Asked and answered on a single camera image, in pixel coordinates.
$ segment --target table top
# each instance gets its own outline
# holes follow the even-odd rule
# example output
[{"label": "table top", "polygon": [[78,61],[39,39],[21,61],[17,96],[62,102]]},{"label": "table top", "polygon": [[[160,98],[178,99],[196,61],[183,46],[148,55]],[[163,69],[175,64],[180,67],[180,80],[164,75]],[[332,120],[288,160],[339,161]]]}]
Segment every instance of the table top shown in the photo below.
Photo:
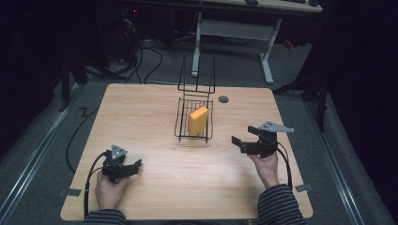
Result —
[{"label": "table top", "polygon": [[293,3],[282,0],[257,0],[258,4],[256,6],[248,6],[245,0],[202,0],[203,2],[212,2],[219,4],[233,4],[233,5],[241,5],[247,7],[257,7],[257,8],[274,8],[274,9],[283,9],[283,10],[292,10],[292,11],[300,11],[300,12],[321,12],[321,6],[312,7],[308,3]]},{"label": "table top", "polygon": [[[179,141],[175,136],[182,96],[172,85],[109,85],[70,187],[83,190],[95,158],[114,143],[129,151],[125,165],[140,158],[143,161],[118,207],[127,219],[257,218],[258,196],[265,189],[253,162],[231,143],[231,136],[256,142],[258,138],[248,133],[247,126],[258,127],[267,120],[283,124],[272,92],[267,88],[217,86],[210,95],[213,136],[207,143],[191,138]],[[219,96],[229,101],[221,103]],[[302,185],[286,133],[278,133],[278,141],[289,156],[293,187]],[[279,161],[278,175],[281,183],[287,183],[281,156]],[[95,174],[90,183],[89,211],[95,211]],[[311,217],[313,208],[307,193],[295,188],[293,192],[303,216]],[[83,193],[68,196],[61,218],[83,220],[83,202]]]}]

